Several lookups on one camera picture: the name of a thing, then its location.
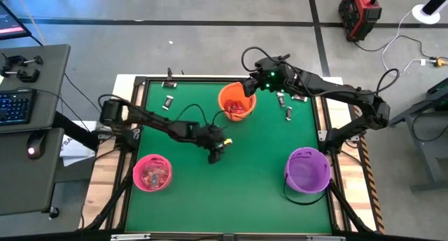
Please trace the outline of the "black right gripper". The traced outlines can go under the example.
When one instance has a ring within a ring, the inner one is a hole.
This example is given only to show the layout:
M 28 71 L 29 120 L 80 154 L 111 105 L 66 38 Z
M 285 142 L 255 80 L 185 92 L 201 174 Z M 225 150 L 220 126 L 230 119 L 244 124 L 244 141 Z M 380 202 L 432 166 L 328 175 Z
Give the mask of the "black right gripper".
M 253 78 L 247 78 L 242 81 L 244 87 L 244 95 L 250 97 L 256 93 L 256 80 L 260 85 L 261 90 L 268 90 L 270 92 L 280 91 L 280 73 L 271 70 L 261 70 L 252 74 Z

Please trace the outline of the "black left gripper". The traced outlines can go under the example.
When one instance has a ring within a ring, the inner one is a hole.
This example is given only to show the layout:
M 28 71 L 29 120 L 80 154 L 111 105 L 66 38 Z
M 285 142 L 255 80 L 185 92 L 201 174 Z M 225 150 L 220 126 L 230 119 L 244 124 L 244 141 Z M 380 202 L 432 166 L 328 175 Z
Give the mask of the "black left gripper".
M 210 151 L 208 163 L 214 164 L 221 160 L 221 152 L 225 148 L 226 136 L 216 125 L 206 125 L 199 129 L 199 146 Z

